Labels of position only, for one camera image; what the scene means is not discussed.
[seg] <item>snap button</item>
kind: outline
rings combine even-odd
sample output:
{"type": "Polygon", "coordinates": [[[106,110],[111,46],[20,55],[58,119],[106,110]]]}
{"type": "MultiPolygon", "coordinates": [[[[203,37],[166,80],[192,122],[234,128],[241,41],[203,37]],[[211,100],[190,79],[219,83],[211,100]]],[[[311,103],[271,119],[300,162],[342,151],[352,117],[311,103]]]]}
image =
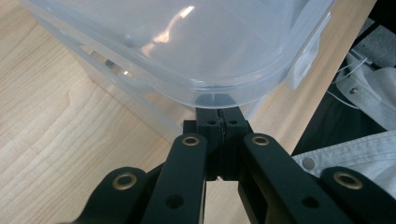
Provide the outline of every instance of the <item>snap button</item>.
{"type": "Polygon", "coordinates": [[[315,168],[315,162],[311,158],[303,159],[303,167],[307,170],[312,170],[315,168]]]}

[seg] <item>screw hole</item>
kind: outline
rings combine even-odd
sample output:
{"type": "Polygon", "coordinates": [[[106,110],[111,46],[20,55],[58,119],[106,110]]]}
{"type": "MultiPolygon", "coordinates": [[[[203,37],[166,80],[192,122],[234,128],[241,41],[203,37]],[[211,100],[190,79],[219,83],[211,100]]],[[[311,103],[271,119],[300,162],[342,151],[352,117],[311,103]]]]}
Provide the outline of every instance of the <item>screw hole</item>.
{"type": "Polygon", "coordinates": [[[188,147],[193,147],[193,146],[198,145],[199,139],[198,139],[197,137],[187,136],[187,137],[183,138],[183,139],[181,140],[181,142],[182,142],[184,145],[188,146],[188,147]]]}
{"type": "Polygon", "coordinates": [[[262,146],[262,147],[270,144],[270,140],[268,140],[267,138],[262,137],[262,136],[254,136],[254,137],[252,137],[251,141],[254,144],[262,146]]]}
{"type": "Polygon", "coordinates": [[[301,200],[303,206],[307,208],[318,208],[319,202],[312,196],[306,196],[301,200]]]}
{"type": "Polygon", "coordinates": [[[177,209],[180,206],[182,206],[183,203],[184,203],[183,198],[177,194],[173,194],[167,197],[165,200],[166,206],[168,206],[170,209],[177,209]]]}
{"type": "Polygon", "coordinates": [[[118,175],[113,180],[113,188],[117,190],[130,189],[136,184],[137,177],[131,173],[118,175]]]}
{"type": "Polygon", "coordinates": [[[354,175],[350,175],[348,173],[345,172],[336,172],[333,175],[334,180],[349,189],[361,189],[363,188],[363,183],[361,183],[361,181],[356,178],[354,175]]]}

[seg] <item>transparent plastic container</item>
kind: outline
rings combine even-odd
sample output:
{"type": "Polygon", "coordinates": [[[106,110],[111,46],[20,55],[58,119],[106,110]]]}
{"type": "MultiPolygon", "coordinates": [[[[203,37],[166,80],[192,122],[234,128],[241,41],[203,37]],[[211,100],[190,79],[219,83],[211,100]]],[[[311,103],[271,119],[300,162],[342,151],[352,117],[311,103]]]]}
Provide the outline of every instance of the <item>transparent plastic container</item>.
{"type": "Polygon", "coordinates": [[[262,98],[293,64],[306,73],[315,57],[296,56],[318,42],[313,33],[332,0],[21,2],[171,99],[223,108],[262,98]]]}

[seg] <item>white fabric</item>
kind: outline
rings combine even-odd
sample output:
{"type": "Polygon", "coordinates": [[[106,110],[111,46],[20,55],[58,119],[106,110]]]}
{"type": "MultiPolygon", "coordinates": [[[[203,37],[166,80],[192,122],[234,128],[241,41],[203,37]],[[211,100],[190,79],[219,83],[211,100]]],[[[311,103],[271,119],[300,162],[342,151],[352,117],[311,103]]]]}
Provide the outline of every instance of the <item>white fabric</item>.
{"type": "MultiPolygon", "coordinates": [[[[352,67],[359,64],[353,56],[348,55],[346,59],[352,67]]],[[[350,102],[386,130],[396,130],[396,68],[371,72],[361,66],[350,77],[339,76],[336,82],[338,90],[350,102]]]]}
{"type": "MultiPolygon", "coordinates": [[[[351,69],[360,62],[346,57],[351,69]]],[[[308,173],[344,166],[366,175],[396,199],[396,68],[371,71],[363,65],[350,77],[339,76],[337,88],[388,132],[325,147],[293,157],[308,173]]]]}
{"type": "Polygon", "coordinates": [[[363,137],[293,158],[304,170],[315,176],[320,176],[323,169],[334,166],[355,170],[396,198],[396,131],[363,137]],[[303,166],[306,159],[314,162],[310,170],[303,166]]]}

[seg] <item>wooden table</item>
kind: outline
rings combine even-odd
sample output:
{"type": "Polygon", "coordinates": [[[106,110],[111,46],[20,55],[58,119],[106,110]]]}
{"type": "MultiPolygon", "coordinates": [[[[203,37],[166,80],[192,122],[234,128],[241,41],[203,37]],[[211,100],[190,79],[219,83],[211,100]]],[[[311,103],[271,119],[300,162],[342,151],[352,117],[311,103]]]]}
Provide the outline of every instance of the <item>wooden table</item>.
{"type": "MultiPolygon", "coordinates": [[[[291,152],[375,0],[337,0],[297,91],[281,85],[251,124],[291,152]]],[[[110,171],[163,162],[170,143],[85,74],[17,0],[0,1],[0,223],[74,220],[110,171]]],[[[248,223],[235,183],[208,183],[205,223],[248,223]]]]}

